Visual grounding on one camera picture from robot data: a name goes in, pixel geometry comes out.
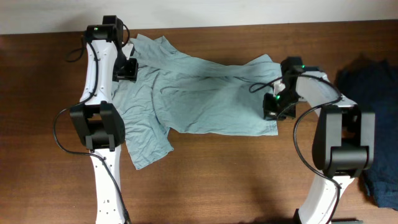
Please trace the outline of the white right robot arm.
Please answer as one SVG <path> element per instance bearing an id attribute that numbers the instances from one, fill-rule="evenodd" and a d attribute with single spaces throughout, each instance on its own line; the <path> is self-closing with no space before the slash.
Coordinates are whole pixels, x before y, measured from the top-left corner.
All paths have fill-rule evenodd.
<path id="1" fill-rule="evenodd" d="M 374 160 L 375 114 L 345 97 L 318 67 L 283 65 L 282 76 L 268 83 L 272 93 L 264 96 L 266 120 L 288 118 L 301 100 L 310 105 L 296 120 L 293 142 L 296 153 L 315 177 L 307 198 L 296 209 L 294 223 L 331 223 L 346 188 Z M 300 122 L 315 112 L 318 116 L 312 159 L 300 151 L 297 133 Z"/>

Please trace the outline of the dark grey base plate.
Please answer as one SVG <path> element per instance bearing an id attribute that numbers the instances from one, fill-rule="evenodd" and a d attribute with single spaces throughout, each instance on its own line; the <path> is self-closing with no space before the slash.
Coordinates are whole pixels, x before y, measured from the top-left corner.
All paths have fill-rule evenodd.
<path id="1" fill-rule="evenodd" d="M 364 224 L 361 220 L 332 221 L 330 224 Z"/>

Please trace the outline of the dark blue folded garment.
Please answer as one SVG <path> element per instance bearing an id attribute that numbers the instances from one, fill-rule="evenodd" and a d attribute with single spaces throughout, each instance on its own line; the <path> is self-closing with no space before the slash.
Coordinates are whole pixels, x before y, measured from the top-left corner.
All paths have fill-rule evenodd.
<path id="1" fill-rule="evenodd" d="M 338 72 L 336 85 L 375 112 L 374 162 L 363 183 L 375 205 L 397 210 L 397 67 L 360 57 Z"/>

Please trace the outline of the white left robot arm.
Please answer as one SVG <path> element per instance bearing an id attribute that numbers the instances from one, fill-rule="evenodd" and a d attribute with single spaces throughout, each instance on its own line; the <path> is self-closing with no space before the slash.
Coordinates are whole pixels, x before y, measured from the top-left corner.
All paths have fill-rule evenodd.
<path id="1" fill-rule="evenodd" d="M 123 30 L 115 24 L 88 26 L 83 41 L 88 66 L 83 94 L 70 117 L 91 158 L 96 187 L 97 223 L 130 223 L 121 195 L 119 161 L 125 127 L 112 103 L 114 67 L 126 62 Z"/>

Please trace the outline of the light teal t-shirt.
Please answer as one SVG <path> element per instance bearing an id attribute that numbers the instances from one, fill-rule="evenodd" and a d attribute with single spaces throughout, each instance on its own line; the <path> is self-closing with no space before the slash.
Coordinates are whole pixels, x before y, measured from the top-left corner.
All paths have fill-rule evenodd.
<path id="1" fill-rule="evenodd" d="M 222 65 L 178 51 L 165 37 L 138 35 L 132 40 L 138 61 L 134 82 L 113 83 L 113 103 L 126 127 L 126 146 L 136 169 L 173 150 L 168 135 L 215 133 L 275 136 L 275 121 L 263 118 L 265 88 L 253 83 L 280 77 L 280 65 L 268 55 L 244 65 Z"/>

